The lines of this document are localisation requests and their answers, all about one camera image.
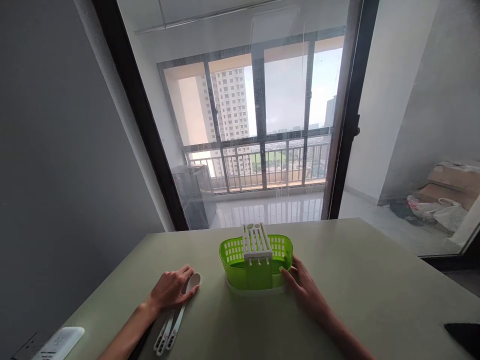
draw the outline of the spoon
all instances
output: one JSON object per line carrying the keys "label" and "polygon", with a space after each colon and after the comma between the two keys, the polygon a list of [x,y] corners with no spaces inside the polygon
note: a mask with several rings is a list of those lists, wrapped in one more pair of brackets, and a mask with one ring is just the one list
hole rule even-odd
{"label": "spoon", "polygon": [[[190,290],[192,290],[195,286],[200,285],[200,279],[201,279],[200,274],[198,272],[194,273],[191,276],[190,280],[188,281],[185,294],[188,294]],[[180,314],[178,314],[178,318],[176,319],[175,326],[173,327],[173,331],[171,332],[170,338],[168,339],[168,343],[166,346],[167,350],[170,350],[173,347],[175,339],[177,338],[177,334],[180,328],[180,323],[182,322],[182,317],[184,315],[185,306],[187,306],[187,303],[183,304],[180,310]]]}
{"label": "spoon", "polygon": [[[189,286],[190,276],[187,281],[183,284],[180,293],[182,295],[187,293],[187,288]],[[157,356],[160,356],[164,353],[165,345],[167,344],[167,340],[169,339],[170,329],[172,328],[172,324],[174,323],[175,317],[175,310],[170,312],[170,316],[168,320],[163,323],[163,327],[161,328],[160,334],[158,334],[158,338],[156,339],[155,345],[153,346],[153,351],[156,352]]]}

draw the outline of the white plastic spoon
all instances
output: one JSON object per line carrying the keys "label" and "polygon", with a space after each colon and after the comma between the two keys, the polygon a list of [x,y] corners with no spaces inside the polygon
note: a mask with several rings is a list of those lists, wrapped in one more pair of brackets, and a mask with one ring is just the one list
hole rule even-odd
{"label": "white plastic spoon", "polygon": [[[200,274],[198,272],[194,273],[190,280],[188,281],[188,286],[186,287],[186,294],[190,292],[194,287],[197,285],[200,285]],[[183,304],[181,307],[180,313],[178,314],[178,318],[176,319],[175,326],[173,327],[173,331],[171,332],[170,338],[168,339],[168,343],[166,345],[166,349],[170,350],[172,346],[174,345],[175,339],[177,338],[177,334],[179,332],[180,328],[180,323],[182,322],[182,317],[184,315],[185,311],[185,306],[187,306],[187,303]]]}
{"label": "white plastic spoon", "polygon": [[174,321],[173,320],[173,316],[175,314],[175,311],[172,311],[170,313],[170,315],[168,316],[167,319],[165,319],[165,322],[163,323],[163,327],[161,328],[161,331],[160,333],[158,334],[158,337],[156,338],[156,341],[155,341],[155,345],[153,346],[153,351],[156,352],[158,349],[159,349],[159,345],[160,345],[160,341],[162,340],[164,334],[165,334],[165,330],[167,329],[167,323],[169,322],[169,319],[172,318],[172,322]]}
{"label": "white plastic spoon", "polygon": [[163,337],[161,338],[160,344],[158,344],[158,349],[156,350],[157,356],[160,356],[164,353],[165,344],[167,343],[167,339],[169,338],[170,329],[172,328],[172,324],[174,322],[174,317],[175,317],[175,311],[172,311],[170,313],[170,317],[168,318],[168,321],[166,322],[166,327],[165,327],[165,331],[163,332]]}

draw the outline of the tabletop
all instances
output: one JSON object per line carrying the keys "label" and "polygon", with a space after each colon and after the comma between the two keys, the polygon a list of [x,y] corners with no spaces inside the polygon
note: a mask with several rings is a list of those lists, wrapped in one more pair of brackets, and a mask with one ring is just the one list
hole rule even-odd
{"label": "tabletop", "polygon": [[[444,323],[479,322],[480,299],[359,218],[273,224],[338,317],[378,359],[471,359]],[[188,263],[201,287],[188,303],[169,359],[342,359],[290,293],[238,297],[219,245],[241,228],[149,234],[63,326],[85,334],[68,360],[96,359],[161,274]],[[140,359],[158,359],[154,323]]]}

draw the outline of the balcony railing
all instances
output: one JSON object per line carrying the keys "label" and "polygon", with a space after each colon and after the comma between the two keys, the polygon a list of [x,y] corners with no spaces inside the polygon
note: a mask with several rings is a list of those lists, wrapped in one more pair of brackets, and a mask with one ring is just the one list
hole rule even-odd
{"label": "balcony railing", "polygon": [[[304,141],[304,138],[293,138],[265,143],[264,168],[267,188],[325,182],[330,136],[309,137],[306,147]],[[208,166],[211,184],[216,193],[264,188],[259,143],[249,142],[222,149],[211,147],[207,151],[187,151],[190,147],[185,148],[190,166],[200,164]]]}

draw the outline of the white ceiling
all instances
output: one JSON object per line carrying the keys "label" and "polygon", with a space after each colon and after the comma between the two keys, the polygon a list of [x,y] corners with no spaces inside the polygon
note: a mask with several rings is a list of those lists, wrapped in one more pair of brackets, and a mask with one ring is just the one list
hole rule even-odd
{"label": "white ceiling", "polygon": [[[133,30],[141,30],[163,23],[159,0],[117,0],[123,20]],[[165,22],[171,23],[220,10],[257,3],[259,0],[160,0]]]}

